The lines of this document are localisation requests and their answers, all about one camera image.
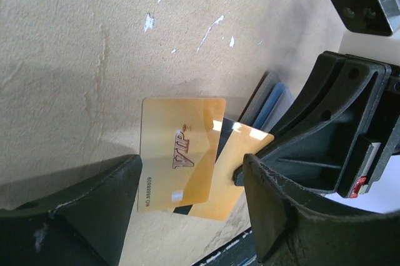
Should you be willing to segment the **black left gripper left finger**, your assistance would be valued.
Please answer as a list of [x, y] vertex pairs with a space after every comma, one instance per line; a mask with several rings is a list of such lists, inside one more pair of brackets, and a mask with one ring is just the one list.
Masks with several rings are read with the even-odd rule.
[[118, 265], [142, 160], [109, 159], [103, 172], [1, 210], [1, 265]]

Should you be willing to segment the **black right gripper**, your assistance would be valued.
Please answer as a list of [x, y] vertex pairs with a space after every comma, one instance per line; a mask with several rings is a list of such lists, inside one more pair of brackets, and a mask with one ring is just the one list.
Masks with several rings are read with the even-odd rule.
[[369, 192], [399, 154], [399, 77], [392, 71], [372, 59], [320, 54], [258, 159], [318, 193]]

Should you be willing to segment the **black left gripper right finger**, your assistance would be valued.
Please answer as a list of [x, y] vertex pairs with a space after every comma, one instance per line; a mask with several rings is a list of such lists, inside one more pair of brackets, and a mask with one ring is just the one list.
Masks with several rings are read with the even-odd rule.
[[373, 213], [307, 190], [253, 154], [244, 188], [262, 265], [399, 265], [399, 212]]

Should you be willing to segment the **grey card holder wallet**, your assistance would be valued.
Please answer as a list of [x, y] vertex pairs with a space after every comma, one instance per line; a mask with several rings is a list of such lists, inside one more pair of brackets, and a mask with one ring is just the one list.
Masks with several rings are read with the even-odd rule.
[[239, 116], [239, 122], [269, 132], [293, 102], [288, 86], [275, 72], [266, 72]]

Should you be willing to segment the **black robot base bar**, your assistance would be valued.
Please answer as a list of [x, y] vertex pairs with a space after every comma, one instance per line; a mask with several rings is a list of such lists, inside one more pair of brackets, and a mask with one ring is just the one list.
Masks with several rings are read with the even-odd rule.
[[246, 229], [228, 243], [222, 245], [201, 260], [193, 263], [195, 266], [243, 266], [261, 265], [258, 262], [254, 234], [252, 228]]

